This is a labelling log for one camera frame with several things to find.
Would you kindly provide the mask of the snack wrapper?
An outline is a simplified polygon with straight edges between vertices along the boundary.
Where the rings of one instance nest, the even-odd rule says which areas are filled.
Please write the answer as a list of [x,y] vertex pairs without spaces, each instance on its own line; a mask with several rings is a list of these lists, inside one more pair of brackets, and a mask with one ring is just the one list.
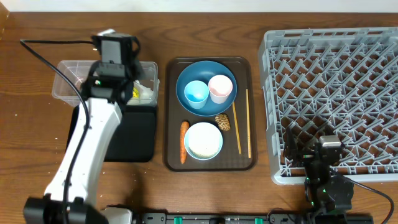
[[137,88],[133,88],[133,98],[139,98],[140,97],[140,93],[139,90]]

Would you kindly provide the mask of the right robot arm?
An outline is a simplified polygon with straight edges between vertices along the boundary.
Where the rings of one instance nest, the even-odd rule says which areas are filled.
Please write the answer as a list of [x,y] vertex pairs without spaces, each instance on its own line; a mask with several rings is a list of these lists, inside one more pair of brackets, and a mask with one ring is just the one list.
[[327,131],[311,149],[299,148],[290,128],[283,156],[305,169],[305,196],[312,204],[301,218],[302,223],[347,223],[346,211],[352,209],[353,184],[336,174],[331,165],[340,159],[344,144]]

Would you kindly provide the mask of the light blue cup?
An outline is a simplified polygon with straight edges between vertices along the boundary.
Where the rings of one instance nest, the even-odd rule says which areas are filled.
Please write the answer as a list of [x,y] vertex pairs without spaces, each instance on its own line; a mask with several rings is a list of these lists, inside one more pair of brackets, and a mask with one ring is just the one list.
[[199,80],[191,81],[184,88],[184,96],[193,109],[201,109],[209,96],[208,85]]

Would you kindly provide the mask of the orange carrot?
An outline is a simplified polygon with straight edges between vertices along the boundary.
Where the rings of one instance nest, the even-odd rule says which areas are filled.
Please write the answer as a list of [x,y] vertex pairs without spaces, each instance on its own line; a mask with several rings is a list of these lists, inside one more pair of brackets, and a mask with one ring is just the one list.
[[180,126],[180,162],[184,164],[187,159],[187,151],[185,149],[185,135],[190,125],[188,121],[183,121]]

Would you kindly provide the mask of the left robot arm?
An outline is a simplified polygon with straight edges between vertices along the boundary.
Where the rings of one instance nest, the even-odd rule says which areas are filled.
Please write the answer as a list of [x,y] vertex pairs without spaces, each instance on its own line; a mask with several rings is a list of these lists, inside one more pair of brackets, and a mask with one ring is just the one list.
[[98,179],[123,108],[133,96],[135,80],[144,72],[137,58],[141,45],[129,34],[94,35],[89,41],[100,53],[79,88],[59,69],[55,72],[76,93],[80,104],[76,126],[57,173],[41,198],[24,205],[26,223],[139,223],[131,209],[95,208]]

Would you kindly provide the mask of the brown shiitake mushroom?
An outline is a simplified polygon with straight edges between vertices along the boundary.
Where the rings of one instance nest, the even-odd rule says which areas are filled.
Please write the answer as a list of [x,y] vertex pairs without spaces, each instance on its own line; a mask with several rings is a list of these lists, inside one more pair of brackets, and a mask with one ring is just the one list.
[[227,114],[218,114],[215,116],[215,121],[222,131],[229,131],[231,125]]

